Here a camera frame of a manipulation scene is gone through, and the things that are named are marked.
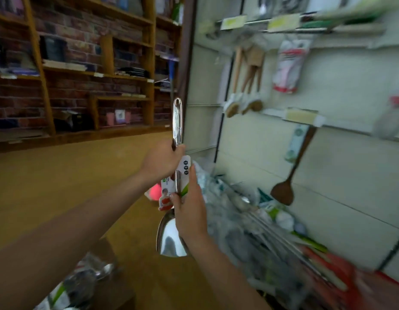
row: metal ladle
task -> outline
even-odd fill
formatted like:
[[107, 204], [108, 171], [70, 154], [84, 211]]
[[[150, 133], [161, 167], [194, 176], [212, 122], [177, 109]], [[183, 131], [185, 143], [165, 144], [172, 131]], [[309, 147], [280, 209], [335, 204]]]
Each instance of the metal ladle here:
[[[182, 144], [182, 102], [176, 98], [173, 103], [172, 131], [174, 149]], [[175, 171], [176, 193], [181, 193], [181, 172]], [[159, 223], [156, 234], [156, 251], [167, 257], [185, 257], [189, 255], [188, 248], [176, 229], [175, 210], [167, 211], [161, 223]]]

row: person's left hand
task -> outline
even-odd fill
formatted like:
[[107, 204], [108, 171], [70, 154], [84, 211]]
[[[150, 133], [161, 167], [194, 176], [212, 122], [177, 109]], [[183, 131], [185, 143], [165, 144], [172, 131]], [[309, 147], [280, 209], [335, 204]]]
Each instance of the person's left hand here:
[[184, 154], [185, 145], [173, 151], [172, 139], [160, 140], [145, 156], [140, 173], [154, 185], [175, 172]]

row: wooden frame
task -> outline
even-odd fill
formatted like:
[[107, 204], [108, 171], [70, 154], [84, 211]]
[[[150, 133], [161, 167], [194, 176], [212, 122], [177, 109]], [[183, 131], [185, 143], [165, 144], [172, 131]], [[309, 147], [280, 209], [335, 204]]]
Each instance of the wooden frame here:
[[[37, 65], [37, 70], [39, 76], [23, 76], [18, 75], [17, 78], [20, 79], [29, 79], [29, 80], [39, 80], [41, 82], [42, 88], [42, 98], [44, 103], [44, 109], [46, 114], [46, 120], [48, 123], [48, 134], [50, 137], [47, 138], [39, 138], [39, 139], [27, 139], [27, 140], [18, 140], [18, 144], [9, 144], [9, 143], [0, 143], [0, 152], [3, 151], [11, 151], [11, 150], [21, 150], [29, 147], [35, 146], [52, 146], [62, 143], [76, 142], [76, 141], [85, 141], [85, 140], [93, 140], [93, 139], [104, 139], [109, 136], [119, 137], [125, 135], [137, 135], [138, 133], [148, 133], [148, 132], [158, 132], [171, 130], [171, 127], [167, 125], [158, 127], [154, 122], [154, 102], [155, 102], [155, 87], [152, 79], [134, 77], [134, 76], [122, 76], [115, 75], [114, 65], [113, 65], [113, 42], [115, 39], [119, 41], [125, 41], [130, 44], [142, 46], [144, 50], [144, 54], [141, 59], [142, 66], [150, 72], [151, 77], [155, 74], [155, 34], [156, 28], [160, 27], [166, 29], [171, 32], [172, 37], [175, 41], [175, 53], [177, 55], [181, 54], [184, 62], [180, 64], [180, 66], [176, 66], [177, 73], [175, 77], [177, 78], [177, 91], [179, 96], [182, 97], [184, 104], [186, 103], [186, 94], [187, 94], [187, 81], [189, 78], [189, 64], [190, 64], [190, 55], [191, 55], [191, 44], [192, 44], [192, 35], [193, 35], [193, 25], [192, 22], [195, 20], [196, 13], [196, 3], [197, 0], [186, 0], [184, 4], [184, 26], [185, 22], [187, 23], [188, 29], [186, 31], [182, 26], [173, 22], [171, 19], [156, 15], [155, 10], [155, 0], [143, 0], [142, 7], [144, 9], [145, 17], [139, 17], [133, 15], [129, 12], [123, 11], [115, 6], [110, 4], [106, 4], [101, 2], [100, 0], [62, 0], [66, 1], [69, 4], [76, 4], [79, 7], [83, 7], [84, 9], [90, 9], [95, 14], [108, 15], [110, 17], [115, 17], [117, 19], [124, 20], [126, 22], [132, 23], [134, 25], [138, 25], [142, 27], [143, 36], [142, 41], [135, 41], [132, 39], [127, 39], [123, 37], [115, 37], [112, 35], [103, 36], [101, 38], [101, 47], [102, 47], [102, 64], [104, 67], [104, 73], [95, 73], [95, 72], [87, 72], [87, 71], [74, 71], [69, 69], [60, 69], [54, 67], [44, 67], [42, 62], [42, 57], [40, 54], [39, 48], [39, 36], [36, 31], [36, 26], [34, 22], [34, 17], [32, 14], [31, 3], [30, 0], [23, 0], [25, 6], [25, 20], [16, 20], [3, 15], [0, 15], [0, 23], [4, 25], [17, 26], [17, 27], [25, 27], [29, 30], [30, 40], [32, 45], [32, 51], [34, 60]], [[184, 66], [183, 71], [178, 72], [178, 69], [181, 69], [182, 65]], [[106, 97], [106, 96], [97, 96], [91, 95], [88, 101], [88, 106], [93, 119], [95, 120], [95, 130], [89, 132], [81, 132], [81, 133], [63, 133], [62, 135], [56, 134], [56, 129], [53, 122], [52, 108], [51, 102], [49, 99], [48, 89], [47, 89], [47, 81], [46, 81], [46, 72], [67, 72], [74, 74], [82, 74], [89, 76], [97, 76], [97, 77], [110, 77], [110, 78], [120, 78], [120, 79], [129, 79], [136, 80], [141, 82], [142, 93], [146, 95], [146, 98], [134, 98], [134, 97]], [[110, 98], [114, 100], [132, 100], [132, 101], [142, 101], [143, 103], [143, 122], [144, 126], [126, 126], [122, 127], [123, 131], [107, 131], [100, 130], [99, 127], [99, 114], [97, 111], [97, 103], [98, 100]]]

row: hand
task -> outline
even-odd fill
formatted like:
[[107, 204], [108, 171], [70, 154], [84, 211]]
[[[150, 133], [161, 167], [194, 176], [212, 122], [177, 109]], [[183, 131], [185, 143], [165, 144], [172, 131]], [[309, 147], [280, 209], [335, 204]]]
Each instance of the hand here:
[[185, 145], [179, 145], [172, 150], [172, 139], [160, 140], [145, 156], [140, 173], [149, 180], [151, 186], [162, 179], [171, 176], [178, 167], [183, 155]]
[[208, 237], [205, 202], [197, 183], [195, 166], [190, 168], [184, 204], [181, 204], [181, 198], [176, 193], [171, 195], [171, 199], [175, 208], [176, 228], [188, 247], [198, 239]]

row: wooden spatula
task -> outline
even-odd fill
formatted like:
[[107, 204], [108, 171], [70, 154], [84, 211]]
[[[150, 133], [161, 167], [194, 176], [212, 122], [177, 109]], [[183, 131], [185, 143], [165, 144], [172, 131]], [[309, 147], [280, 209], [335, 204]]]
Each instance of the wooden spatula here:
[[316, 131], [317, 127], [314, 126], [309, 127], [309, 130], [307, 131], [307, 134], [303, 140], [303, 144], [301, 145], [299, 155], [297, 156], [296, 163], [291, 169], [290, 175], [284, 182], [275, 185], [271, 190], [271, 196], [274, 199], [276, 199], [278, 202], [283, 203], [284, 205], [291, 205], [294, 201], [294, 193], [293, 189], [291, 188], [291, 181], [293, 179], [297, 167], [299, 167], [301, 158], [303, 157]]

